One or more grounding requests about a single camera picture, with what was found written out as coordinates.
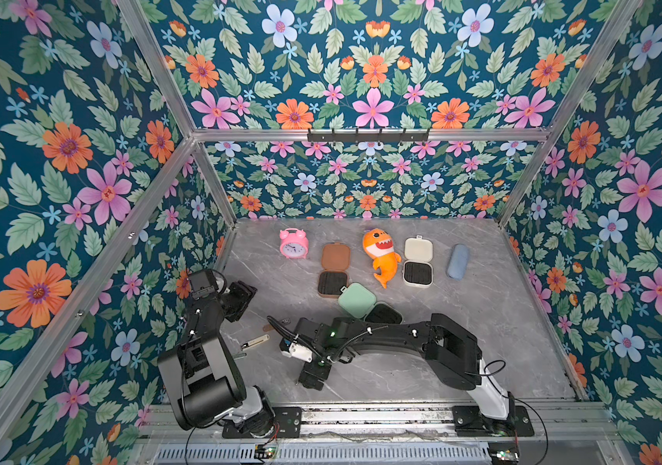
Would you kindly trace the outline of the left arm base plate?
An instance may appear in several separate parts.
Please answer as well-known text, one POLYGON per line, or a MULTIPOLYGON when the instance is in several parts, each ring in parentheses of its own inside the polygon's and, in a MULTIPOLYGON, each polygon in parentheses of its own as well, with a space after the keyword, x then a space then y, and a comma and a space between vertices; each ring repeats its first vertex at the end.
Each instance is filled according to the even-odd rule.
POLYGON ((303 420, 300 407, 278 407, 272 411, 262 410, 247 420, 228 420, 222 428, 224 439, 269 440, 297 439, 303 420))

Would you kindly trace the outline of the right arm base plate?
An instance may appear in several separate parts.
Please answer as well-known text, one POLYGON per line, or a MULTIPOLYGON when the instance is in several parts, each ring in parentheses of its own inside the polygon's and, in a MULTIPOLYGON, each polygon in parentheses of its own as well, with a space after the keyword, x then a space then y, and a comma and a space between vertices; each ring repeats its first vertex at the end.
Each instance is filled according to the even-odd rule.
POLYGON ((451 409, 454 428, 463 437, 534 437, 534 426, 525 406, 511 409, 505 420, 494 420, 480 413, 478 407, 455 406, 451 409))

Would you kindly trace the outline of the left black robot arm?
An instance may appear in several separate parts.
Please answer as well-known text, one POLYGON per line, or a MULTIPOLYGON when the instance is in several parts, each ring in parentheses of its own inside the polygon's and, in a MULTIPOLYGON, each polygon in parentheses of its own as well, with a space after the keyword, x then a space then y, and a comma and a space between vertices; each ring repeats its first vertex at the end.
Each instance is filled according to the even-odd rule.
POLYGON ((184 333, 158 358, 177 424, 191 430, 222 422, 240 435, 274 434, 273 408, 260 388, 245 384, 221 333, 222 323, 241 319, 257 289, 214 269, 189 274, 187 285, 184 333))

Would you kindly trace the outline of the green clipper case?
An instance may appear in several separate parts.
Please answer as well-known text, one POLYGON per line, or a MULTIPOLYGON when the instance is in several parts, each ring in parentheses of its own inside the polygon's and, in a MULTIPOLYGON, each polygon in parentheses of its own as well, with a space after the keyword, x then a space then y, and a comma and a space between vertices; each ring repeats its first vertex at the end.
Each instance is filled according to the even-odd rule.
POLYGON ((374 293, 359 283, 342 288, 338 304, 355 319, 376 324, 403 323, 403 316, 389 304, 379 301, 374 293))

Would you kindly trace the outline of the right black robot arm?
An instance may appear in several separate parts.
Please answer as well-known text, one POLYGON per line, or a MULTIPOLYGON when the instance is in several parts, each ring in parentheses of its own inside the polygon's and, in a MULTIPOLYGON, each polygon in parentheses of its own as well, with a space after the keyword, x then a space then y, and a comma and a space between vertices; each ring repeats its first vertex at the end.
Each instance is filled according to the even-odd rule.
POLYGON ((441 313, 414 324, 339 317, 327 325, 303 318, 282 337, 280 348, 284 356, 304 362, 298 383, 315 391, 323 389, 334 366, 349 364, 358 356, 418 356, 442 384, 468 393, 476 403, 476 412, 454 415, 458 431, 491 436, 516 433, 513 394, 493 379, 495 370, 484 360, 478 339, 441 313))

